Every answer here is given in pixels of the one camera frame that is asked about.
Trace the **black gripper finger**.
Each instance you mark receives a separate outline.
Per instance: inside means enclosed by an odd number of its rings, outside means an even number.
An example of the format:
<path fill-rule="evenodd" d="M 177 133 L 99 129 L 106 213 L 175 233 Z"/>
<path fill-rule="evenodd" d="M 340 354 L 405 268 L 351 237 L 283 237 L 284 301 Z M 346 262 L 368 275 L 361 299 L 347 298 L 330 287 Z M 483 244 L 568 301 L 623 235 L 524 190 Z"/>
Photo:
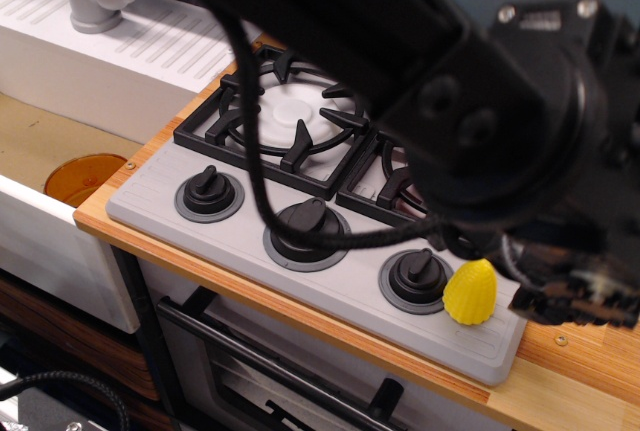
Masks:
<path fill-rule="evenodd" d="M 509 308 L 546 326 L 573 323 L 633 329 L 639 322 L 638 293 L 614 290 L 598 294 L 579 280 L 551 281 L 541 288 L 522 285 Z"/>

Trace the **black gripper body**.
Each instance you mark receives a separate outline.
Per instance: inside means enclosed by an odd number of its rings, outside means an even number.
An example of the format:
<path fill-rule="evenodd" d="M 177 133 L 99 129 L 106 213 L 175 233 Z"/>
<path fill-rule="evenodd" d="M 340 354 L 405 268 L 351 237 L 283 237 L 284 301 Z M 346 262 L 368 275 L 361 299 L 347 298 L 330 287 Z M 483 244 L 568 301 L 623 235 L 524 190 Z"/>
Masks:
<path fill-rule="evenodd" d="M 549 300 L 639 297 L 639 32 L 599 0 L 512 3 L 491 29 L 500 105 L 487 143 L 523 249 Z"/>

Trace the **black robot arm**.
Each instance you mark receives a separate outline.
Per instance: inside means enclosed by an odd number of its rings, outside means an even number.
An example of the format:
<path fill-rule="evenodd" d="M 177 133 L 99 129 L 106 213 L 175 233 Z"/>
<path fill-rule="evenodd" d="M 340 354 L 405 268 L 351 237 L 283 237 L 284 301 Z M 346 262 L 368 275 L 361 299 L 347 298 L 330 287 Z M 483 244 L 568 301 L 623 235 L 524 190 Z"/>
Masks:
<path fill-rule="evenodd" d="M 534 322 L 639 320 L 639 28 L 600 0 L 526 3 L 477 27 L 451 0 L 200 0 L 238 64 L 259 213 L 309 248 L 432 238 L 484 257 Z M 346 85 L 407 153 L 429 216 L 348 237 L 271 209 L 251 22 Z"/>

